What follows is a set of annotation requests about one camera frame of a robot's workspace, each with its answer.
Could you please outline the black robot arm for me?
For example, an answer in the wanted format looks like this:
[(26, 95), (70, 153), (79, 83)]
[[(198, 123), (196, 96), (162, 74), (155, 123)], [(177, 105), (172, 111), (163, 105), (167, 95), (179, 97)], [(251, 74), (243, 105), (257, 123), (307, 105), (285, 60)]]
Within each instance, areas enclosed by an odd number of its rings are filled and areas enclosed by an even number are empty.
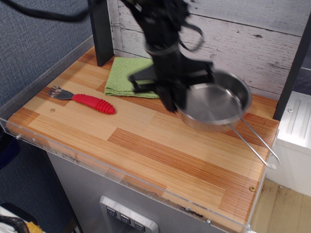
[(190, 86), (214, 81), (211, 61), (190, 59), (182, 54), (182, 27), (202, 30), (187, 23), (188, 4), (183, 0), (125, 0), (145, 36), (145, 50), (153, 64), (129, 76), (135, 93), (155, 92), (167, 111), (175, 112), (186, 102)]

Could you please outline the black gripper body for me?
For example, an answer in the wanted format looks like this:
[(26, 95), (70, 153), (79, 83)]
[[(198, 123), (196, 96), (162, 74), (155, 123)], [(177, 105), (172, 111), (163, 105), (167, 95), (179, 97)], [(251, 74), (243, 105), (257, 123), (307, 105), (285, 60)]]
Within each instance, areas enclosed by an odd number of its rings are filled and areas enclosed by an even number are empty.
[(153, 91), (157, 86), (165, 86), (173, 97), (185, 97), (189, 85), (189, 68), (192, 66), (213, 66), (210, 61), (193, 60), (184, 56), (178, 47), (146, 47), (153, 64), (129, 76), (135, 93)]

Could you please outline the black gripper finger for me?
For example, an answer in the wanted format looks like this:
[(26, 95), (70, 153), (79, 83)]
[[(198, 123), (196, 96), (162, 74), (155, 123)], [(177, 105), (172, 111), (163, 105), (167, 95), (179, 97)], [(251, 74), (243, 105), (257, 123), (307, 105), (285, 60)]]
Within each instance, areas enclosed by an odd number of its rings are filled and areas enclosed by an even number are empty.
[(177, 107), (173, 101), (173, 94), (170, 89), (165, 86), (157, 86), (156, 93), (167, 111), (176, 112)]
[(189, 85), (213, 83), (214, 76), (211, 66), (192, 66), (189, 68)]

